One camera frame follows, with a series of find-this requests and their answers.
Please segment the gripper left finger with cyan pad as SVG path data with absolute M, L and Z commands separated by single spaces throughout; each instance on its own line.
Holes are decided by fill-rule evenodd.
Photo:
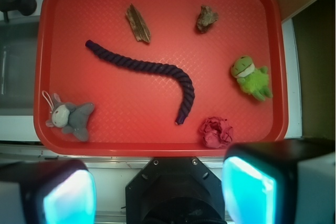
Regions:
M 1 223 L 94 223 L 96 186 L 78 159 L 1 165 Z

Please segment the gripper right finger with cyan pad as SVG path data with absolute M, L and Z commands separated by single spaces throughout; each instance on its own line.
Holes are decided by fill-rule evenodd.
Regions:
M 335 223 L 335 141 L 233 144 L 222 190 L 235 223 Z

